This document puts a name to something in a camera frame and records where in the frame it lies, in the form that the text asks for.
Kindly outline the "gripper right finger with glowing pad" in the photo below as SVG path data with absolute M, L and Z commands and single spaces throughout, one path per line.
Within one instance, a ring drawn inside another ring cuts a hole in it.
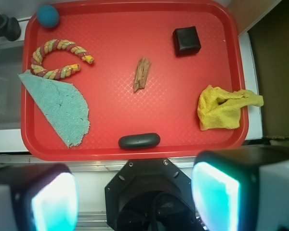
M 289 231 L 289 147 L 203 151 L 191 190 L 210 231 Z

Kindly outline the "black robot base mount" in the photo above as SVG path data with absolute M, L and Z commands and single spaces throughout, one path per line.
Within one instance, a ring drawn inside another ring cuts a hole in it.
M 129 160 L 105 186 L 115 231 L 202 231 L 191 180 L 168 159 Z

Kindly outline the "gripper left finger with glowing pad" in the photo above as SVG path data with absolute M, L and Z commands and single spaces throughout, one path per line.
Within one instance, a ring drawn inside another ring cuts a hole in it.
M 79 189 L 64 164 L 0 168 L 0 231 L 73 231 Z

